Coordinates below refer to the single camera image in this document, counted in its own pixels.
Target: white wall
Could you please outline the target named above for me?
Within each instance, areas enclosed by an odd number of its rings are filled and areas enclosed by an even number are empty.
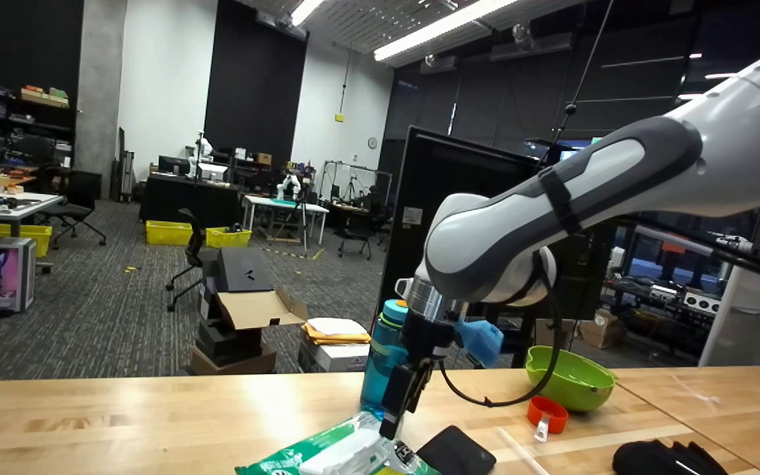
[[[292,137],[292,162],[314,165],[347,162],[374,169],[391,102],[394,73],[350,54],[350,75],[345,92],[345,123],[337,125],[347,54],[337,46],[310,37],[302,62],[297,123]]]
[[[161,153],[204,132],[219,0],[130,0],[120,51],[119,127],[145,179]]]

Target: blue object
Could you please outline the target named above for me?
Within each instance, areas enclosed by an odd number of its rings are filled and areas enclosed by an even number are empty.
[[[403,348],[405,303],[384,302],[371,327],[371,352],[364,367],[358,409],[383,418],[383,396],[394,367],[405,363]]]
[[[504,334],[487,321],[457,323],[465,354],[477,359],[482,367],[494,367],[502,356]]]

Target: black curtain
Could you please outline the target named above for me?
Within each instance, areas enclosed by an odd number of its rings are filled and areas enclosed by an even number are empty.
[[[0,0],[0,84],[79,91],[85,0]]]
[[[206,136],[213,149],[292,152],[305,43],[255,21],[255,10],[219,0]]]

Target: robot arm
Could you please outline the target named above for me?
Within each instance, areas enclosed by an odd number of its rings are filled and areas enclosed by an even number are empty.
[[[760,62],[496,198],[449,195],[416,278],[458,302],[515,302],[529,289],[529,256],[572,231],[630,212],[726,216],[758,206]]]

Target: green packet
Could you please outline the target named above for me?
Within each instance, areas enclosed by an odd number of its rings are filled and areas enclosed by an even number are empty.
[[[318,467],[318,459],[330,459],[330,451],[347,455],[347,466]],[[428,463],[400,441],[380,439],[380,422],[358,412],[355,418],[308,437],[292,447],[285,447],[267,459],[236,467],[236,475],[335,475],[335,472],[368,472],[368,475],[437,475]]]

